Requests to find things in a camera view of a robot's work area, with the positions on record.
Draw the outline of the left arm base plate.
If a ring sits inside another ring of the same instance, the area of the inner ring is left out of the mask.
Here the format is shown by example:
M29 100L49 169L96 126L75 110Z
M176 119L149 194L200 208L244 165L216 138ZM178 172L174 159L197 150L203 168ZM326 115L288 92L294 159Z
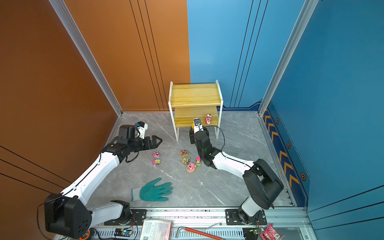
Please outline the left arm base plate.
M120 218L104 222L104 226L142 226L146 216L146 209L130 209Z

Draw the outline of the pink bear toy yellow base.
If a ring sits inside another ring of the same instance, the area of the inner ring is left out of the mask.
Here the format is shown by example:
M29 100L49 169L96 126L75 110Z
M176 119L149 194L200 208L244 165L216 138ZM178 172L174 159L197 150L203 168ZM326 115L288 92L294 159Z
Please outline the pink bear toy yellow base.
M188 173L193 173L197 168L197 165L194 163L189 163L186 167Z

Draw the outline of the yellow wooden two-tier shelf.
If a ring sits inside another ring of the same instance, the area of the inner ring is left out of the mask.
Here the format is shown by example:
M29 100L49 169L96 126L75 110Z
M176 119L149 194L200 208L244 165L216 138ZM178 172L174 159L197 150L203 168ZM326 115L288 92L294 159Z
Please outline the yellow wooden two-tier shelf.
M224 98L219 81L210 84L170 83L168 105L170 109L176 141L180 128L191 127L193 120L200 118L203 126L221 126ZM212 123L205 124L207 114L212 115Z

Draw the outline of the green circuit board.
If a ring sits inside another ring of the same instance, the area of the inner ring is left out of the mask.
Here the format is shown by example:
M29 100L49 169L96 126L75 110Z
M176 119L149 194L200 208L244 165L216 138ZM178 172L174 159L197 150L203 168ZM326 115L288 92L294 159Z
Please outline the green circuit board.
M131 235L133 234L133 230L132 229L128 229L128 228L119 228L119 229L115 229L115 233L114 233L114 236L115 237L131 237Z

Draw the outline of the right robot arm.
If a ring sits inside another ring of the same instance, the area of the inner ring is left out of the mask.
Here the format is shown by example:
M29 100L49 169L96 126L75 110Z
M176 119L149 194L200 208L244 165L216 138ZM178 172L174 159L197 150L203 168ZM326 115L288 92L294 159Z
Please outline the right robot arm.
M264 210L273 207L274 201L284 190L284 184L269 164L263 159L247 161L227 155L211 144L209 131L203 126L191 127L189 135L206 166L244 180L249 196L238 208L237 221L244 225L264 225L265 221L259 218Z

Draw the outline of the plastic bag with papers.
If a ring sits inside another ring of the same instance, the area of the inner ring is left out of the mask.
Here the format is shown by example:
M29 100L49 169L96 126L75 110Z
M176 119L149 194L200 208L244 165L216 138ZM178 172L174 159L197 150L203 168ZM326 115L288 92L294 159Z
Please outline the plastic bag with papers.
M173 222L146 219L143 222L140 240L170 240Z

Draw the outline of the small board right edge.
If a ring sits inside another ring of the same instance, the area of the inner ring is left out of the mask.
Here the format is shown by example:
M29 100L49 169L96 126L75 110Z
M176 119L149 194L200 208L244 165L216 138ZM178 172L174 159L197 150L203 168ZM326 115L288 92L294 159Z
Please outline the small board right edge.
M259 233L256 229L243 228L243 237L245 240L257 240L259 238Z

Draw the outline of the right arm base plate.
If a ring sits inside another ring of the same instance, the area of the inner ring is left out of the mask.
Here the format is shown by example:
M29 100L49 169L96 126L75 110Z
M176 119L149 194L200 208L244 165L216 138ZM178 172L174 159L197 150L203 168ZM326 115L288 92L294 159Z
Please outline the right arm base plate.
M226 209L226 223L234 225L267 225L267 218L264 210L259 210L253 216L248 216L242 209Z

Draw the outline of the red handled hex wrench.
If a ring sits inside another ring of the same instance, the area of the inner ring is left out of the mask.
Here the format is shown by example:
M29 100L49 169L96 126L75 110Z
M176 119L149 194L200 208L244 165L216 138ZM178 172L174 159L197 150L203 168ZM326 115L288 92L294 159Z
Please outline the red handled hex wrench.
M214 239L214 240L224 240L221 237L214 236L214 235L211 235L211 234L208 234L208 233L196 230L196 229L188 228L188 227L179 227L178 230L177 230L177 233L176 233L176 239L179 237L181 230L184 230L184 231L190 232L190 233L194 233L194 234L197 234L197 235L200 235L200 236L204 236L204 237L207 237L207 238L211 238L211 239Z

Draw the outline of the pink toy car upper left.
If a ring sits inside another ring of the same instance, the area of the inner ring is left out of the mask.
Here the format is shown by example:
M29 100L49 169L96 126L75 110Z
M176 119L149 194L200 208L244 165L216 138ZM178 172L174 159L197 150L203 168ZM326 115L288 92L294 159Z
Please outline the pink toy car upper left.
M153 157L155 159L160 159L161 158L161 155L159 153L153 153Z

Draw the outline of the pink green toy car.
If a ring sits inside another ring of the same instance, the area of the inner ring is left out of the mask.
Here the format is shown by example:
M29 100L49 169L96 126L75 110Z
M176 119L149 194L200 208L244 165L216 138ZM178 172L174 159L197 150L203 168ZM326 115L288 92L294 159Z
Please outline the pink green toy car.
M161 159L154 159L153 165L160 165L161 164Z

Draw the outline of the orange toy car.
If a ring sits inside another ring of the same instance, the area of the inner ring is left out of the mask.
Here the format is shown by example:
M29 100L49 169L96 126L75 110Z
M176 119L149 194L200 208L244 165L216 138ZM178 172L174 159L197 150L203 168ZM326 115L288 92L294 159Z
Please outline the orange toy car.
M187 150L182 150L182 151L180 151L180 153L181 153L181 157L183 157L183 158L189 156L189 152Z

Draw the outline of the pink strawberry bear toy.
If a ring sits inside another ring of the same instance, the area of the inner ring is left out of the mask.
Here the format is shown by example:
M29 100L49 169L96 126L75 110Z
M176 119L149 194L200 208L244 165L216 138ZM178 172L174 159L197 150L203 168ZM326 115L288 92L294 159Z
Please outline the pink strawberry bear toy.
M212 123L212 115L207 114L205 117L205 124L210 125Z

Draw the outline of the green orange toy truck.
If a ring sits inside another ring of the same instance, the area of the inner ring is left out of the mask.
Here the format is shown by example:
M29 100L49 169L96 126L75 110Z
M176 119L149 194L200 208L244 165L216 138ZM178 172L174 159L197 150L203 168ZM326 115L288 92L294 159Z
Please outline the green orange toy truck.
M184 157L183 160L182 160L182 163L185 166L187 166L190 162L191 162L191 158L190 157Z

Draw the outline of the green rubber work glove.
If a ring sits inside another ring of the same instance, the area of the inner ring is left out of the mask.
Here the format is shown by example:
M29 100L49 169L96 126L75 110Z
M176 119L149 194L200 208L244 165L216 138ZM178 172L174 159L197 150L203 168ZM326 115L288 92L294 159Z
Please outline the green rubber work glove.
M162 178L157 178L139 188L132 189L132 201L166 202L172 193L172 183L157 185Z

